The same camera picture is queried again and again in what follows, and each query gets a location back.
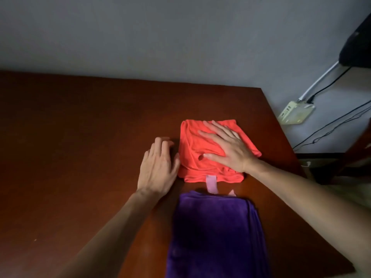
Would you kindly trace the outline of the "person's left hand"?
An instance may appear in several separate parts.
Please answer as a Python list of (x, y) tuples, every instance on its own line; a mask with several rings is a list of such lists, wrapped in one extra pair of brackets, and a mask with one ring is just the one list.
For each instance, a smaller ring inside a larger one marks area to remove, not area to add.
[(169, 137), (156, 137), (143, 156), (137, 193), (160, 199), (172, 187), (177, 175), (171, 174), (173, 159), (170, 151), (174, 142)]

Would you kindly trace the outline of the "black device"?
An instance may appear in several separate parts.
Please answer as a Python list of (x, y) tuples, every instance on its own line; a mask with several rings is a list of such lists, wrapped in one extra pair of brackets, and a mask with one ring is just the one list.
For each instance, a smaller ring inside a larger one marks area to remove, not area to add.
[(338, 61), (342, 66), (371, 69), (371, 13), (347, 39)]

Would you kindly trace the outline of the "person's left forearm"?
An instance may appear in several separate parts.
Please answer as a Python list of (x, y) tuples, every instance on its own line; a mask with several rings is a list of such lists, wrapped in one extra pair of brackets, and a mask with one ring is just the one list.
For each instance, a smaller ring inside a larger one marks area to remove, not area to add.
[(133, 240), (163, 193), (139, 189), (56, 278), (117, 278)]

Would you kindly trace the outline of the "folded purple towel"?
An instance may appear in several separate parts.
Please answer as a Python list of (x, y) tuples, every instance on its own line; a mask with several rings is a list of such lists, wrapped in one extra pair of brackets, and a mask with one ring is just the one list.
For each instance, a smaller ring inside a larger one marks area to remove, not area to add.
[(253, 203), (196, 191), (181, 194), (165, 278), (272, 278)]

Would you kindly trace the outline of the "person's right forearm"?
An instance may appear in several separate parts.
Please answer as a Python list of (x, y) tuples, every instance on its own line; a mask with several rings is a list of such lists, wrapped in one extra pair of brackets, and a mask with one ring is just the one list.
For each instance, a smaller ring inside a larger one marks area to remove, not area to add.
[(357, 271), (371, 278), (371, 210), (257, 158), (244, 160), (243, 169), (284, 201)]

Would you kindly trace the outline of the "orange cloth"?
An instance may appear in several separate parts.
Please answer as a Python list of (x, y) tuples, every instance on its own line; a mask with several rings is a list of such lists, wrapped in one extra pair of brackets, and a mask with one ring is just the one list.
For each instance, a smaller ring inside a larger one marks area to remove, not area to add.
[(200, 120), (185, 120), (180, 127), (179, 155), (181, 166), (178, 177), (186, 183), (206, 182), (207, 176), (215, 176), (217, 182), (239, 183), (243, 173), (203, 157), (204, 153), (225, 156), (222, 148), (199, 131), (212, 133)]

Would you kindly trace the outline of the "person's right hand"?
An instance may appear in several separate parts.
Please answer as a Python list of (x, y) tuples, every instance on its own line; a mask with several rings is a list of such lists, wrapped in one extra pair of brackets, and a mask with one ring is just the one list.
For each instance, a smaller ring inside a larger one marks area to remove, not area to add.
[[(204, 131), (199, 131), (199, 134), (205, 138), (211, 139), (210, 137), (204, 135), (207, 133)], [(259, 165), (261, 164), (260, 160), (255, 157), (255, 155), (249, 150), (248, 147), (244, 144), (243, 140), (234, 140), (231, 142), (225, 142), (223, 140), (216, 141), (216, 144), (224, 151), (224, 157), (227, 158), (227, 167), (235, 170), (236, 172), (246, 173), (253, 177), (256, 176)]]

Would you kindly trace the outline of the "dark wooden chair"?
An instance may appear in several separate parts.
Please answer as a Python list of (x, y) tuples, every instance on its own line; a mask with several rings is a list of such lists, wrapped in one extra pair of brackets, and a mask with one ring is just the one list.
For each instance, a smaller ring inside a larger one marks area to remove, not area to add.
[(357, 141), (339, 159), (324, 166), (312, 168), (311, 173), (317, 183), (328, 185), (347, 165), (366, 158), (371, 158), (371, 118)]

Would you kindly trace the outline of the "white power strip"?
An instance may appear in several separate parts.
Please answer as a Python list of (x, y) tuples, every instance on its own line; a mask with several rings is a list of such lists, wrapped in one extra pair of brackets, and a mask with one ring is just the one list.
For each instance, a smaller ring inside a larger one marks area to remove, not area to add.
[(315, 110), (313, 103), (290, 101), (277, 117), (280, 125), (298, 125), (303, 123)]

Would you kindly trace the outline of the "pink fabric loop tag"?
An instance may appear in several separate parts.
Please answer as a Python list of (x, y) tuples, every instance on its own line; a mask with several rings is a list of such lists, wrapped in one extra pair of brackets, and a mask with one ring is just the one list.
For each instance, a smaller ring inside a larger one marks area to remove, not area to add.
[(206, 188), (207, 192), (210, 194), (218, 194), (217, 188), (217, 176), (216, 175), (206, 175)]

